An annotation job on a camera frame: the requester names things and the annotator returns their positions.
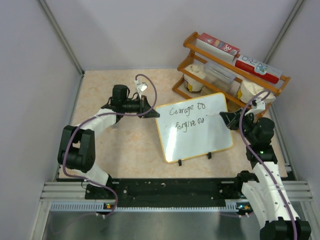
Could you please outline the yellow framed whiteboard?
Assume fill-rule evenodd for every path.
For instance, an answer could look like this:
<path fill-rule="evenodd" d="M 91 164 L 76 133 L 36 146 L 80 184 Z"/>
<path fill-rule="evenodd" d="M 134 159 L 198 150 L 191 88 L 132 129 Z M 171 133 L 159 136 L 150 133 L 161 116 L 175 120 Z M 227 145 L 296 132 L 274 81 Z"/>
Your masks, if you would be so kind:
<path fill-rule="evenodd" d="M 156 125 L 167 163 L 228 150 L 234 145 L 222 117 L 206 116 L 227 111 L 226 97 L 221 92 L 161 105 L 155 110 L 160 114 Z"/>

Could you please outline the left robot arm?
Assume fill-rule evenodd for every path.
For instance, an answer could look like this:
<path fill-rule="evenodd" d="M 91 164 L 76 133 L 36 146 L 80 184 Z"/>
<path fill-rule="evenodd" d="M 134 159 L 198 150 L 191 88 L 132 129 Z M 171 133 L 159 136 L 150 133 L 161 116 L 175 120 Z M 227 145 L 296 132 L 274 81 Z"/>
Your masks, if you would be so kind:
<path fill-rule="evenodd" d="M 160 117 L 142 94 L 147 87 L 145 82 L 137 83 L 136 92 L 129 97 L 130 90 L 126 85 L 114 85 L 112 96 L 94 116 L 76 126 L 67 125 L 62 131 L 57 161 L 63 172 L 74 170 L 80 178 L 95 186 L 102 198 L 109 198 L 114 187 L 110 175 L 95 163 L 96 137 L 124 116 Z"/>

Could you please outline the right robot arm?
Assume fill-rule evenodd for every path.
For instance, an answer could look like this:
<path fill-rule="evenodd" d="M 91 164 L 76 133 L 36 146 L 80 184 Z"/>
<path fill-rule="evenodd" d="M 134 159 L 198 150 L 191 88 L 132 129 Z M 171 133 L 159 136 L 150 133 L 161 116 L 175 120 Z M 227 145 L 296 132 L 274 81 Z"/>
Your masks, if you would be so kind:
<path fill-rule="evenodd" d="M 275 123 L 266 117 L 255 120 L 253 113 L 220 112 L 229 130 L 238 130 L 246 145 L 246 157 L 253 172 L 237 174 L 233 192 L 246 198 L 259 222 L 262 240 L 307 240 L 311 226 L 302 220 L 282 182 L 278 159 L 271 145 Z"/>

